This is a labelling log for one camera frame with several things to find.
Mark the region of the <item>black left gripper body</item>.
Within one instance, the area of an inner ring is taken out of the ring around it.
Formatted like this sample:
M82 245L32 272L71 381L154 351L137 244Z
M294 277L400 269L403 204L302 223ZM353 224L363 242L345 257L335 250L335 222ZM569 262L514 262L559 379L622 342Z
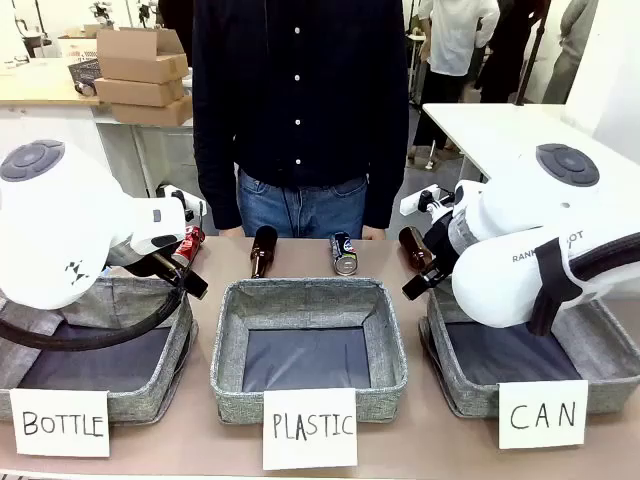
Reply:
M165 275L168 270L164 264L155 257L162 249L153 247L150 253L137 253L128 242L123 241L110 248L107 258L107 267L122 267L136 277L150 277Z

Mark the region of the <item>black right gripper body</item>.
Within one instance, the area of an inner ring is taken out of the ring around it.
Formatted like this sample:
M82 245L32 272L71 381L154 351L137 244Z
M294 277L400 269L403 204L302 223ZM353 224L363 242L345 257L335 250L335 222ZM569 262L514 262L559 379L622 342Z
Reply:
M445 214L436 220L425 233L423 241L432 254L432 261L428 267L428 276L431 280L444 280L448 277L459 258L459 254L449 240L449 224L451 214Z

